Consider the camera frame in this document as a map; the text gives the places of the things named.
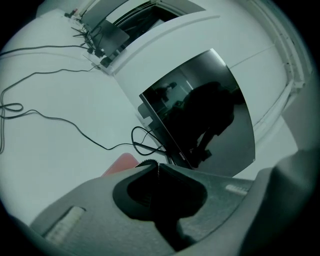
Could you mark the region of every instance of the white wall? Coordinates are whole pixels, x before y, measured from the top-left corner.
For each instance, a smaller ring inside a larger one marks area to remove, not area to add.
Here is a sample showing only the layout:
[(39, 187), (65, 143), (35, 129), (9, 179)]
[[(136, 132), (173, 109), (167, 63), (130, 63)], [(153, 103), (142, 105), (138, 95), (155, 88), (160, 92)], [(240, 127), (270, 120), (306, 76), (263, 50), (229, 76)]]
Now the white wall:
[(320, 79), (313, 73), (295, 101), (283, 113), (301, 150), (320, 147)]

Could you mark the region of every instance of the connector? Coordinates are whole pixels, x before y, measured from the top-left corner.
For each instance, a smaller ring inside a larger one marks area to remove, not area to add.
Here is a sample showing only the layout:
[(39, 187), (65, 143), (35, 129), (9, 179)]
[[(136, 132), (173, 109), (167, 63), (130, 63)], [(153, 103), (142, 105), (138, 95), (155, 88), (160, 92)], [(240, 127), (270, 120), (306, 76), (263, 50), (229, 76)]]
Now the connector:
[(103, 55), (105, 55), (105, 53), (100, 49), (96, 49), (94, 52), (94, 55), (97, 56), (98, 58), (101, 58)]

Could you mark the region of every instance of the black monitor screen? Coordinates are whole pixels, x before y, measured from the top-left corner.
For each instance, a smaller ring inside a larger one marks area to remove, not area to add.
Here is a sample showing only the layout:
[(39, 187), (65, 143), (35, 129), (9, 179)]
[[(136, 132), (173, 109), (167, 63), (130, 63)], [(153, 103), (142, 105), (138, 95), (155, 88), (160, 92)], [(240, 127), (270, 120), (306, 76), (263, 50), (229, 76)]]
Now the black monitor screen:
[(246, 101), (213, 49), (165, 75), (143, 96), (193, 169), (234, 176), (254, 161)]

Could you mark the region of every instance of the red object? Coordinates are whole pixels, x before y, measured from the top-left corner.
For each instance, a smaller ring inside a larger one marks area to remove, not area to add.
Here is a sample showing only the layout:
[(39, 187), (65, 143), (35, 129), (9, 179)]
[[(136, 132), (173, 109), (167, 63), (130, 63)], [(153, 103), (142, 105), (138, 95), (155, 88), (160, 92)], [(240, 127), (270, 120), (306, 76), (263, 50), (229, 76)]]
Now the red object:
[(119, 173), (124, 170), (134, 168), (139, 162), (130, 153), (123, 153), (120, 157), (105, 171), (103, 176)]

